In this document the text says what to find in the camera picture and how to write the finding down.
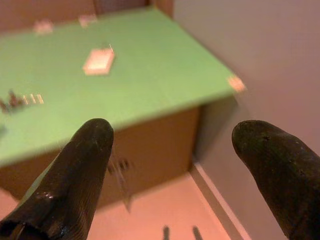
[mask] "small wooden block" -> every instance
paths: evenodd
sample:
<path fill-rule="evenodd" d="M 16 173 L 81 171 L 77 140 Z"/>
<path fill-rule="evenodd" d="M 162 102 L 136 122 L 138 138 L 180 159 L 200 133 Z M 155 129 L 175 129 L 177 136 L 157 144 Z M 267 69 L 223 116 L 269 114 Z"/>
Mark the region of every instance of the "small wooden block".
<path fill-rule="evenodd" d="M 54 24 L 48 19 L 36 21 L 33 30 L 37 35 L 51 34 L 54 31 Z"/>
<path fill-rule="evenodd" d="M 83 70 L 86 75 L 107 75 L 114 60 L 112 48 L 93 49 L 86 60 Z"/>
<path fill-rule="evenodd" d="M 92 15 L 81 15 L 78 18 L 81 27 L 86 28 L 92 23 L 96 23 L 98 21 L 97 16 L 95 14 Z"/>

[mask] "pink floor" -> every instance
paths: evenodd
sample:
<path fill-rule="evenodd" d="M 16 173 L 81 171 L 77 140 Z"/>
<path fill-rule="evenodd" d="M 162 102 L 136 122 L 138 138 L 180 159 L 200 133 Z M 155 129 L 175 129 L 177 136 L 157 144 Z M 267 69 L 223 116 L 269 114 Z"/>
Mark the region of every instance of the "pink floor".
<path fill-rule="evenodd" d="M 0 191 L 0 218 L 17 204 Z M 99 209 L 88 240 L 195 240 L 196 226 L 203 240 L 230 240 L 189 174 L 136 196 L 128 213 L 120 202 Z"/>

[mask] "small white object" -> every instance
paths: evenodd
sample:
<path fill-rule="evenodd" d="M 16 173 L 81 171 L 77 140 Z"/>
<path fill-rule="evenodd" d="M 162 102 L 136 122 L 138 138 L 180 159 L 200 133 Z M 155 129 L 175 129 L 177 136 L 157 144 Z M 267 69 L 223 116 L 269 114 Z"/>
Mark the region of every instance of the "small white object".
<path fill-rule="evenodd" d="M 41 94 L 37 94 L 36 97 L 38 98 L 40 104 L 44 104 L 44 100 L 42 99 Z"/>
<path fill-rule="evenodd" d="M 93 49 L 87 58 L 83 70 L 86 75 L 106 75 L 114 60 L 112 48 Z"/>
<path fill-rule="evenodd" d="M 36 21 L 33 30 L 38 35 L 50 34 L 54 31 L 54 24 L 48 19 Z"/>
<path fill-rule="evenodd" d="M 32 102 L 33 102 L 34 104 L 36 104 L 37 102 L 36 102 L 35 96 L 34 96 L 33 94 L 30 94 L 30 97 L 31 97 L 31 99 L 32 99 Z"/>
<path fill-rule="evenodd" d="M 86 28 L 89 24 L 96 23 L 98 21 L 97 16 L 95 14 L 91 15 L 81 15 L 78 18 L 81 27 Z"/>
<path fill-rule="evenodd" d="M 28 105 L 28 104 L 29 104 L 26 95 L 23 95 L 23 101 L 24 101 L 24 104 L 25 104 L 25 105 Z"/>
<path fill-rule="evenodd" d="M 236 76 L 236 75 L 233 75 L 233 76 L 230 76 L 228 78 L 228 82 L 229 82 L 229 85 L 237 92 L 237 93 L 241 93 L 245 90 L 247 90 L 245 84 L 242 82 L 242 80 Z"/>

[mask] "baseboard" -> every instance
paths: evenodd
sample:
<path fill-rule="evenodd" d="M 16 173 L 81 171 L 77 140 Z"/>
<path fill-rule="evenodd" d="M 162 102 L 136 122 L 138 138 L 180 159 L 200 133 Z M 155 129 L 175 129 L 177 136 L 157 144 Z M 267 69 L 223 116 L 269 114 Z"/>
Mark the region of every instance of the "baseboard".
<path fill-rule="evenodd" d="M 252 240 L 202 166 L 195 163 L 190 169 L 190 174 L 229 237 L 232 240 Z"/>

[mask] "green tabletop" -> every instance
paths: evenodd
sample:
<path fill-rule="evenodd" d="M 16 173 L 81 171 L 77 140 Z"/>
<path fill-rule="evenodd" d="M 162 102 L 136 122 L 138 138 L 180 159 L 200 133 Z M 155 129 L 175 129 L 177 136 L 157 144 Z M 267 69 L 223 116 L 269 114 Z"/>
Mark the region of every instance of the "green tabletop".
<path fill-rule="evenodd" d="M 94 48 L 112 45 L 109 75 L 86 76 Z M 232 94 L 232 72 L 154 8 L 0 37 L 0 98 L 41 94 L 44 104 L 0 113 L 0 167 L 61 147 L 91 118 L 116 129 Z"/>

